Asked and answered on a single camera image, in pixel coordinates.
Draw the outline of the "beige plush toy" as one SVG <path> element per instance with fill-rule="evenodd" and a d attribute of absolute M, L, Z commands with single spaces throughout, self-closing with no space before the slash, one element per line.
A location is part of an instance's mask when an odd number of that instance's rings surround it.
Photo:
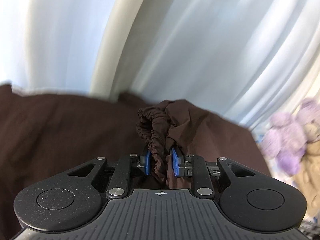
<path fill-rule="evenodd" d="M 304 126 L 307 144 L 295 182 L 307 201 L 306 214 L 319 215 L 319 124 L 314 120 Z"/>

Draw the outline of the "pale blue sheer curtain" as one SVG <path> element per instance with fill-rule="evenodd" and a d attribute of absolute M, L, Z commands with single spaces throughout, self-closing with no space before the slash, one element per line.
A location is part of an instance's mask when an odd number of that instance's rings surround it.
<path fill-rule="evenodd" d="M 319 0 L 1 0 L 1 82 L 187 99 L 251 129 L 319 98 Z"/>

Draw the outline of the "purple teddy bear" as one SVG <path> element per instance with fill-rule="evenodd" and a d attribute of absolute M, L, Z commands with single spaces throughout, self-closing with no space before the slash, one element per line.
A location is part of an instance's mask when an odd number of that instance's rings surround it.
<path fill-rule="evenodd" d="M 265 133 L 260 149 L 263 156 L 274 159 L 288 176 L 300 169 L 300 162 L 308 143 L 319 141 L 319 103 L 305 98 L 296 115 L 278 112 L 270 118 L 270 128 Z"/>

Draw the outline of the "floral bed sheet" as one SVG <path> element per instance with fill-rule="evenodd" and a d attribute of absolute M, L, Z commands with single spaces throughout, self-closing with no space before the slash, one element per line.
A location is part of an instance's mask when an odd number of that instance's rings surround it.
<path fill-rule="evenodd" d="M 272 176 L 304 195 L 305 217 L 319 219 L 319 124 L 274 120 L 259 148 Z"/>

